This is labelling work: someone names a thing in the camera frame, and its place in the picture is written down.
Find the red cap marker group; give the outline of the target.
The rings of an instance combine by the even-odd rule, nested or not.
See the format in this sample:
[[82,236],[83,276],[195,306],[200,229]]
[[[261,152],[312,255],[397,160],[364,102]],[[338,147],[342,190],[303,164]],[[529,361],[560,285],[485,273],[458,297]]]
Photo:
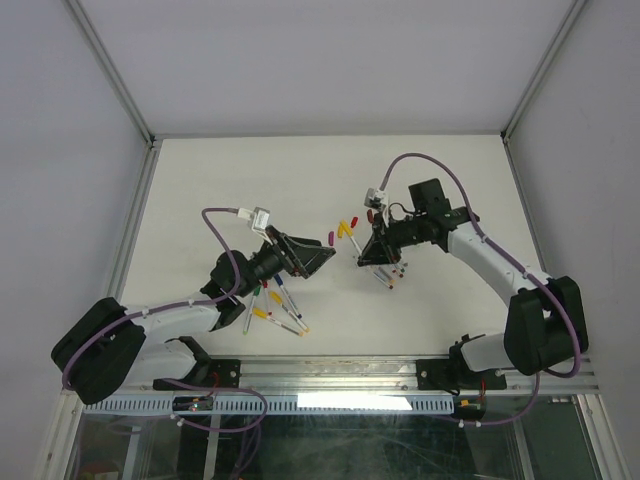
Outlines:
[[390,287],[392,288],[395,280],[391,274],[389,274],[386,270],[379,268],[377,273],[380,275],[380,278]]

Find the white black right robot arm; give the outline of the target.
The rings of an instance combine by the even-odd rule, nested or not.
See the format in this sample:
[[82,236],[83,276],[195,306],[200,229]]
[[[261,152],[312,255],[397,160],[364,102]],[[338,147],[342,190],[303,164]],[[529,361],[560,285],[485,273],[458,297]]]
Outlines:
[[448,378],[469,387],[484,371],[514,369],[530,376],[556,375],[555,365],[572,360],[575,375],[589,348],[581,292],[568,276],[551,275],[517,261],[481,230],[478,216],[468,207],[453,208],[439,180],[409,188],[413,208],[402,220],[390,214],[388,195],[367,191],[364,204],[372,234],[361,250],[360,267],[393,265],[404,248],[430,243],[465,263],[504,302],[503,332],[466,336],[449,350]]

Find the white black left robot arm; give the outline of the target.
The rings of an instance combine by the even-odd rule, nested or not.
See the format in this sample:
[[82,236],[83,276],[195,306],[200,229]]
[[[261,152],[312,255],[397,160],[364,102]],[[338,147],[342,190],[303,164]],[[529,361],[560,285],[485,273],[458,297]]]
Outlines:
[[138,310],[113,297],[98,300],[56,343],[51,359],[64,387],[87,405],[145,383],[201,387],[210,366],[196,336],[231,325],[246,310],[243,298],[265,281],[282,272],[307,279],[334,254],[318,240],[269,226],[258,251],[225,249],[209,281],[184,299]]

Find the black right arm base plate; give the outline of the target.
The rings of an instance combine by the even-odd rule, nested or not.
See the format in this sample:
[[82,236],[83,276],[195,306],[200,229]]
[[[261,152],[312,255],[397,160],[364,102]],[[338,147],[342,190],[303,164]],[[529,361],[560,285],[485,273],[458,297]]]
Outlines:
[[441,390],[453,394],[462,390],[507,389],[505,377],[497,375],[496,370],[473,372],[449,358],[418,359],[415,367],[420,391]]

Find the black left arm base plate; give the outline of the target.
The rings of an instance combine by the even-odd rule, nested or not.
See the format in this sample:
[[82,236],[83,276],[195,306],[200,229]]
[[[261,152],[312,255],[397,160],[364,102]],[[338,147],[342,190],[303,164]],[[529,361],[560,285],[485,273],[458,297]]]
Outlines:
[[236,388],[239,386],[240,376],[239,359],[208,358],[197,360],[191,370],[182,376],[154,380],[152,387],[156,391]]

